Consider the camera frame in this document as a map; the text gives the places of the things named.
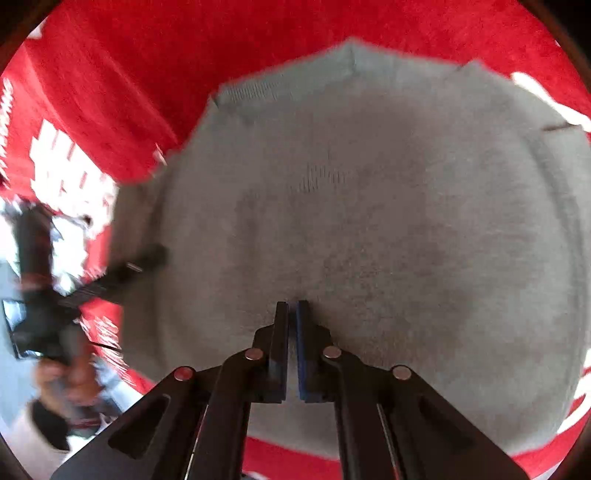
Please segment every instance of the red fabric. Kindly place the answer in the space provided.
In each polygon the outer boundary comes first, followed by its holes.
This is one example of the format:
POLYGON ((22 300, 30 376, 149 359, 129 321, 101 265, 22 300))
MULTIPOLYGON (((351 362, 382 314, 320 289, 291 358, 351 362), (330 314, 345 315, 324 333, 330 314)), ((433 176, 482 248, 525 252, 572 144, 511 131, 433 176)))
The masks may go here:
MULTIPOLYGON (((504 75, 526 72, 556 101, 591 115, 566 55, 515 0, 64 0, 42 34, 2 75, 14 91, 1 159, 12 192, 26 196, 31 140, 43 119, 115 180, 139 180, 154 166, 156 145, 180 148, 220 83, 351 36, 459 63, 480 59, 504 75)), ((107 243, 108 233, 91 244, 89 271, 104 266, 107 243)), ((119 310, 96 302, 85 318, 98 335, 118 328, 119 310)), ((139 376, 130 382, 142 392, 150 387, 139 376)), ((564 457, 578 427, 517 460, 530 476, 542 473, 564 457)), ((255 440, 245 468, 278 480, 340 476, 336 462, 255 440)))

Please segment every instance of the gray cloth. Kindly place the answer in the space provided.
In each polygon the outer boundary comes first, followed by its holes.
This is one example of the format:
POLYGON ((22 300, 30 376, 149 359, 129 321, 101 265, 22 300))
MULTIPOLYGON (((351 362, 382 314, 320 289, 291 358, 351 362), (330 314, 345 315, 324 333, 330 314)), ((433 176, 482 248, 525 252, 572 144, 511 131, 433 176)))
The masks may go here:
MULTIPOLYGON (((307 299, 336 343, 407 364, 509 453, 565 418, 588 345, 585 135, 477 63, 347 43, 229 85, 154 181, 121 190, 113 260, 161 241, 123 347, 159 380, 219 365, 307 299)), ((330 405, 249 433, 338 456, 330 405)))

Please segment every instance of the human hand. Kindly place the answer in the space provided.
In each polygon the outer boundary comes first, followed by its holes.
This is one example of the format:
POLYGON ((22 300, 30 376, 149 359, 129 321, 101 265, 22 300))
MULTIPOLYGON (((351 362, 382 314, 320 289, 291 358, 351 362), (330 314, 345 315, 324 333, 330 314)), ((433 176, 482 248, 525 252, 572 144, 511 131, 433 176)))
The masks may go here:
POLYGON ((98 399, 101 386, 96 381, 95 367, 91 363, 92 349, 85 345, 83 353, 77 356, 70 367, 47 358, 39 361, 34 371, 34 381, 40 390, 39 400, 53 413, 67 418, 67 406, 64 398, 51 384, 63 379, 66 386, 66 398, 75 405, 91 406, 98 399))

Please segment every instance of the black wristband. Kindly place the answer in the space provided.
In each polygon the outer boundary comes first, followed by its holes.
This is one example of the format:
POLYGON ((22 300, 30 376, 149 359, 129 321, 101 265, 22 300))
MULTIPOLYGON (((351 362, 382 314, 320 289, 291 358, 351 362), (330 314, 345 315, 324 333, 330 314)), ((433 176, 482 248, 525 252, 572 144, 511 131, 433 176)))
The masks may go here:
POLYGON ((58 450, 70 450, 66 439, 70 427, 63 417, 47 410, 38 399, 31 405, 31 418, 37 430, 39 430, 54 448, 58 450))

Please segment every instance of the sleeve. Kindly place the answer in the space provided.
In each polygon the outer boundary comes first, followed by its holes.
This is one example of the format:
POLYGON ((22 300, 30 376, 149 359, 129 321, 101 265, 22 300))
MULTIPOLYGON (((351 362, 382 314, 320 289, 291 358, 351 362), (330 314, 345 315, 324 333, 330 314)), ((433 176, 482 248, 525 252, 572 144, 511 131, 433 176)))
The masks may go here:
POLYGON ((33 480, 48 480, 68 454, 52 447, 33 423, 31 404, 20 413, 5 437, 14 456, 33 480))

